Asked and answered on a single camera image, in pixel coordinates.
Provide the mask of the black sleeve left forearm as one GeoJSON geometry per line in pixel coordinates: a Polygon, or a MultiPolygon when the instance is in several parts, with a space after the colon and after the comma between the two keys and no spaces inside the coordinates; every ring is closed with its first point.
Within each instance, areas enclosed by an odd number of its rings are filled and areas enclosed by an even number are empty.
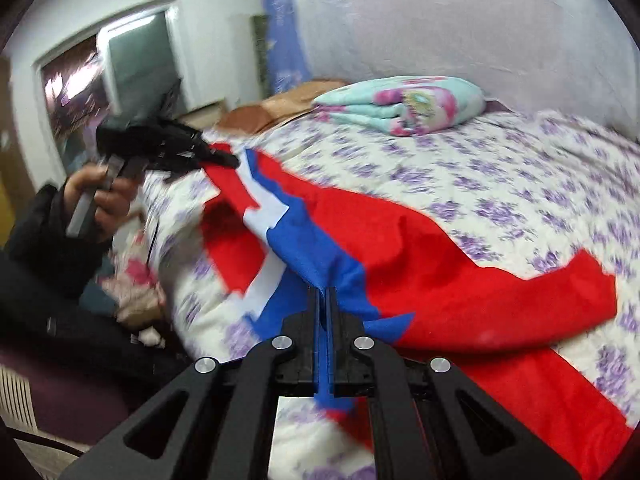
{"type": "Polygon", "coordinates": [[[40,324],[77,307],[111,244],[68,237],[63,192],[40,188],[1,249],[1,314],[40,324]]]}

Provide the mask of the person's left hand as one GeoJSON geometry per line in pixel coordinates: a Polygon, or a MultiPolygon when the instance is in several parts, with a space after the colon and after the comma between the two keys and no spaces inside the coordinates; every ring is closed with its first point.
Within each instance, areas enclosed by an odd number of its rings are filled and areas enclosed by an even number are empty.
{"type": "Polygon", "coordinates": [[[70,221],[76,206],[89,188],[96,188],[94,202],[92,240],[103,243],[112,238],[115,233],[129,220],[131,204],[138,195],[142,183],[141,177],[128,179],[116,178],[111,187],[106,190],[103,183],[107,177],[107,166],[88,164],[74,172],[66,181],[63,188],[64,216],[70,221]]]}

